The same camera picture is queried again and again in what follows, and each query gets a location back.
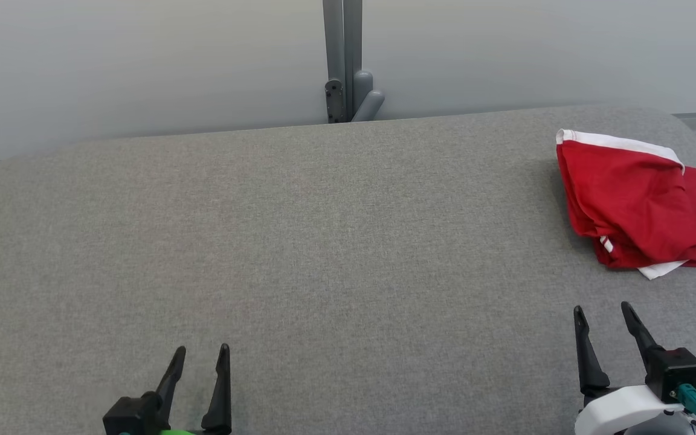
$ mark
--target gray wall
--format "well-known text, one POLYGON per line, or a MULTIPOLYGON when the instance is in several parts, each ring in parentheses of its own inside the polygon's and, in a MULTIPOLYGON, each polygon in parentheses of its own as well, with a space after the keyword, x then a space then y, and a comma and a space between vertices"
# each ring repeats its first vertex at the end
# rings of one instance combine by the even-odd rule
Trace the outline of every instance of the gray wall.
POLYGON ((320 0, 0 0, 0 159, 326 121, 320 0))
MULTIPOLYGON (((696 2, 365 0, 380 118, 583 102, 696 111, 696 2)), ((0 0, 0 159, 326 121, 320 0, 0 0)))
POLYGON ((365 0, 380 118, 588 102, 696 111, 696 1, 365 0))

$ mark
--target white trim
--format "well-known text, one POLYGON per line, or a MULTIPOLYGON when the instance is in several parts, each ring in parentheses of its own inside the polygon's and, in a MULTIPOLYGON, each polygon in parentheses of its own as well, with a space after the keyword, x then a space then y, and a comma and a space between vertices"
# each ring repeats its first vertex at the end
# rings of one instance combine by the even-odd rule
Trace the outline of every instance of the white trim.
POLYGON ((573 130, 559 130, 558 134, 555 135, 555 140, 558 145, 561 145, 563 141, 572 140, 578 143, 584 143, 587 145, 594 146, 604 146, 607 148, 614 149, 626 149, 627 151, 645 152, 646 154, 651 154, 652 156, 662 157, 663 159, 672 160, 681 166, 681 173, 683 174, 686 170, 684 163, 678 159, 676 152, 666 146, 658 146, 651 143, 646 143, 645 141, 637 140, 626 140, 626 138, 617 138, 615 136, 609 135, 596 135, 595 133, 582 133, 575 132, 573 130))
MULTIPOLYGON (((614 244, 605 235, 600 236, 600 243, 603 245, 608 253, 613 253, 614 244)), ((638 267, 638 271, 643 273, 643 276, 649 278, 649 281, 654 278, 659 278, 660 276, 668 275, 668 273, 673 272, 673 270, 678 269, 688 260, 683 260, 679 262, 668 262, 668 263, 658 263, 653 265, 647 265, 644 267, 638 267)))
POLYGON ((647 265, 646 267, 638 267, 638 270, 643 273, 643 276, 649 278, 649 281, 658 278, 660 276, 668 275, 668 273, 673 272, 673 270, 678 269, 688 260, 683 260, 679 262, 669 262, 669 263, 658 263, 647 265))
POLYGON ((613 253, 614 244, 611 243, 611 240, 608 240, 608 237, 605 237, 605 235, 600 236, 600 243, 603 245, 605 250, 608 251, 608 253, 613 253))

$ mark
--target red cloth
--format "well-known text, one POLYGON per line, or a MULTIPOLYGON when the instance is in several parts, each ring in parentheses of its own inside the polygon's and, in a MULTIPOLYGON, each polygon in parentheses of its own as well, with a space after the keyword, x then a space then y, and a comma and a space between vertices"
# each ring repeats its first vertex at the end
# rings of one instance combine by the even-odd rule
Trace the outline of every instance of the red cloth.
POLYGON ((600 262, 696 266, 696 168, 685 167, 673 150, 561 130, 558 163, 572 226, 592 238, 600 262))

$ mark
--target gray metal pole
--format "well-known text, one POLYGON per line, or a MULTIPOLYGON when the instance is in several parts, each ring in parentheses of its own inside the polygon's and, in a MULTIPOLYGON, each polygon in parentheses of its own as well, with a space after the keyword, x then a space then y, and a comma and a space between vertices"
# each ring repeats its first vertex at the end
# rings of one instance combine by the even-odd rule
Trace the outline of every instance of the gray metal pole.
POLYGON ((329 80, 346 82, 345 40, 343 39, 343 2, 323 0, 324 36, 326 37, 326 69, 329 80))
POLYGON ((359 109, 353 90, 353 75, 361 71, 361 19, 362 0, 343 0, 346 112, 349 119, 359 109))

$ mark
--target gray fabric surface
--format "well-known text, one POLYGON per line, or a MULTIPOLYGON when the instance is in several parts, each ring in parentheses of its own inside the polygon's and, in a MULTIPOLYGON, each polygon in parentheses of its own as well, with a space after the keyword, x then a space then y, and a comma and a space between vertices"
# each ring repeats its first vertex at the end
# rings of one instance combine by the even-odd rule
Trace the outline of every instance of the gray fabric surface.
POLYGON ((0 430, 102 433, 180 344, 171 421, 198 427, 226 341, 241 435, 571 433, 574 305, 613 385, 640 383, 619 302, 696 353, 696 269, 649 282, 597 263, 566 217, 561 127, 696 166, 672 116, 591 106, 0 162, 0 430))

